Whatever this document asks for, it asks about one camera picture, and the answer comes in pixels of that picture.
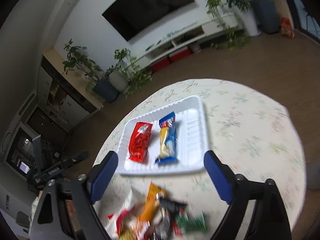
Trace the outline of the white red snack bag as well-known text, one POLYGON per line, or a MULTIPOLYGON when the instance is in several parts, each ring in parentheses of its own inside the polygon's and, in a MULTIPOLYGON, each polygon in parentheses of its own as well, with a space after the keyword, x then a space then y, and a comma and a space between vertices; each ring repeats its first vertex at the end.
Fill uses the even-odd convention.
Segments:
POLYGON ((120 239, 124 228, 125 219, 143 203, 144 195, 134 188, 131 188, 129 194, 124 199, 121 208, 112 214, 105 226, 105 230, 111 239, 120 239))

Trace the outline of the clear orange pastry packet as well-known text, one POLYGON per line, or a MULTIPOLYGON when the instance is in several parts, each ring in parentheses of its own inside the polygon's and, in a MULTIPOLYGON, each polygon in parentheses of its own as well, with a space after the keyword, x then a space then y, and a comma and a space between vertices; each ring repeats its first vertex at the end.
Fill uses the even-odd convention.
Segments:
MULTIPOLYGON (((123 232, 124 219, 131 213, 132 209, 133 207, 122 208, 122 210, 118 215, 118 218, 116 220, 116 225, 117 225, 117 234, 119 236, 123 232)), ((150 223, 151 222, 148 222, 148 221, 140 221, 137 218, 136 221, 133 222, 129 228, 136 233, 137 239, 145 239, 145 234, 150 227, 150 223)))

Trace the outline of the orange snack packet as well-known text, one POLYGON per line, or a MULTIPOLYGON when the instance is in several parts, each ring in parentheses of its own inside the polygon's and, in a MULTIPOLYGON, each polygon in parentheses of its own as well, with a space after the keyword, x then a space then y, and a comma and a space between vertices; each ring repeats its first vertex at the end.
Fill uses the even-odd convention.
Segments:
POLYGON ((149 186, 148 195, 143 206, 142 212, 138 216, 140 221, 152 221, 157 208, 159 207, 159 198, 165 197, 165 190, 151 183, 149 186))

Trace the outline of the green red candy packet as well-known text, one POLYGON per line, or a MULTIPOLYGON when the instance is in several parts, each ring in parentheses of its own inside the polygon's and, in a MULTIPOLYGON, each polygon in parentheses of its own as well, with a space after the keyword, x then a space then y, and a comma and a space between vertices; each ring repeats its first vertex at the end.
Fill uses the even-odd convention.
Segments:
POLYGON ((176 216, 176 225, 181 234, 207 230, 205 215, 203 213, 197 217, 189 218, 183 209, 180 209, 176 216))

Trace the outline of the gold snack packet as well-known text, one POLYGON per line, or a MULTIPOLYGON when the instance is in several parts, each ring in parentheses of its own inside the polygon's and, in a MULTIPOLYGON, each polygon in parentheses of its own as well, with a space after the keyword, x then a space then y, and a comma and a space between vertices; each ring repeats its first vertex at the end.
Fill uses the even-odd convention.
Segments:
POLYGON ((119 236, 119 240, 136 240, 136 233, 132 229, 125 229, 119 236))

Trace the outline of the blue yellow snack packet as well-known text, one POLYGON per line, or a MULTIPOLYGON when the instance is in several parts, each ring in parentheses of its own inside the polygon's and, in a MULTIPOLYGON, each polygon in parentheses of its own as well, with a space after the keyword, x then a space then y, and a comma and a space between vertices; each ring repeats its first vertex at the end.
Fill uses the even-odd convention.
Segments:
POLYGON ((176 157, 176 115, 175 112, 167 114, 159 120, 160 152, 155 163, 158 165, 177 162, 176 157))

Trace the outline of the black coffee snack packet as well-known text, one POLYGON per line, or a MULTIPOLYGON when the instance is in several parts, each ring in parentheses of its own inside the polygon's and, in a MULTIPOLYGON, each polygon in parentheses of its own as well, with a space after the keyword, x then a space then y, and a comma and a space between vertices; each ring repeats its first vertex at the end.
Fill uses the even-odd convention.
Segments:
POLYGON ((167 240, 171 236, 172 224, 175 221, 176 216, 180 210, 184 210, 187 207, 187 204, 160 197, 159 207, 161 220, 153 229, 149 239, 167 240))

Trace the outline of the trailing pothos plant left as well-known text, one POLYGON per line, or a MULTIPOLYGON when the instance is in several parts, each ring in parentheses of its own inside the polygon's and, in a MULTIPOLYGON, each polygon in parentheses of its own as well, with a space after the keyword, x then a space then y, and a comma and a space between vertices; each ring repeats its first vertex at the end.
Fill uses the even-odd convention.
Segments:
POLYGON ((119 71, 128 81, 128 87, 123 94, 129 97, 138 92, 143 86, 152 80, 152 74, 149 70, 140 69, 137 64, 137 58, 131 56, 131 51, 127 48, 116 49, 114 59, 117 60, 115 70, 119 71))

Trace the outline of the trailing pothos plant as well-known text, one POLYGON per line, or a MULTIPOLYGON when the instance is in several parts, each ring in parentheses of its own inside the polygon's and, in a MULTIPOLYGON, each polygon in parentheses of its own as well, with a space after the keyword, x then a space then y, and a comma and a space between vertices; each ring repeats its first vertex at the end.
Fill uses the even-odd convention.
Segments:
POLYGON ((231 25, 221 16, 219 9, 223 12, 227 12, 223 0, 206 0, 206 8, 207 14, 218 27, 222 28, 225 35, 224 41, 212 42, 210 45, 211 48, 216 50, 233 50, 234 48, 242 48, 248 44, 250 38, 246 34, 246 31, 241 34, 238 27, 231 27, 231 25))
POLYGON ((131 56, 131 51, 127 48, 116 49, 114 59, 117 60, 115 70, 119 71, 128 81, 128 87, 123 94, 129 97, 138 92, 143 86, 152 80, 152 74, 149 70, 140 69, 137 64, 137 58, 131 56))

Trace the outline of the left red storage box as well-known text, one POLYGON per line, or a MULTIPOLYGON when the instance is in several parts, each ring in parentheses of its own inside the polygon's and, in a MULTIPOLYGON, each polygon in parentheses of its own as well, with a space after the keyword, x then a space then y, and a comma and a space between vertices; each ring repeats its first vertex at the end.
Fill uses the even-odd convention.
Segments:
POLYGON ((153 72, 157 72, 157 71, 169 66, 170 64, 171 64, 170 59, 167 57, 163 57, 163 58, 157 60, 156 62, 152 63, 150 67, 153 72))

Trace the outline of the right red storage box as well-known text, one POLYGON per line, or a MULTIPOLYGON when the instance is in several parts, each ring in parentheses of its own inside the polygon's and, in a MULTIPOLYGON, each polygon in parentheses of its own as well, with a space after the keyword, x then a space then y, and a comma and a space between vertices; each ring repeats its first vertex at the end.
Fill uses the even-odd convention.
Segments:
POLYGON ((169 54, 169 59, 171 62, 177 62, 191 55, 191 51, 188 47, 182 47, 169 54))

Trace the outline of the white tv console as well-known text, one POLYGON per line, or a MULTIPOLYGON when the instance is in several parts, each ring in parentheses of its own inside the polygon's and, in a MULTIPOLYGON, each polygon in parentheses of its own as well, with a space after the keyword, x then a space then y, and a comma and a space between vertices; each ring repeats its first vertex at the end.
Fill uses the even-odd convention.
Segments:
POLYGON ((182 29, 169 33, 133 57, 132 63, 143 69, 159 59, 201 39, 221 34, 224 28, 211 16, 206 16, 182 29))

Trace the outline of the red carton on floor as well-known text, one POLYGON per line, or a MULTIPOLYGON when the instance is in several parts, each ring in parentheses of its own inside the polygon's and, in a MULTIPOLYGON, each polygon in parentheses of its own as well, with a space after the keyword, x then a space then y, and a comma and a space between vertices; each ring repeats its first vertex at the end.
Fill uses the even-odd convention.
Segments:
POLYGON ((285 17, 281 18, 281 35, 290 39, 295 38, 295 29, 290 20, 285 17))

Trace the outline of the plant in white pot right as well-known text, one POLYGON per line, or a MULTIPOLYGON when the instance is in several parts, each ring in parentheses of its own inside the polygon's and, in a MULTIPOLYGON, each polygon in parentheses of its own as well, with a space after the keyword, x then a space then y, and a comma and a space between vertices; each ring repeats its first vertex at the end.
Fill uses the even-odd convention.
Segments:
POLYGON ((251 0, 225 0, 226 5, 231 9, 246 34, 250 37, 261 35, 257 20, 250 4, 251 0))

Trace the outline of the black wall television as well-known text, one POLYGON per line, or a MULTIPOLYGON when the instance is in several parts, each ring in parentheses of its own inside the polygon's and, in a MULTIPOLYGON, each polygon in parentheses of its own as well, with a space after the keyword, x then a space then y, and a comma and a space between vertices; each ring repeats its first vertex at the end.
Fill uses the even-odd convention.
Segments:
POLYGON ((102 14, 129 41, 164 16, 194 0, 116 0, 102 14))

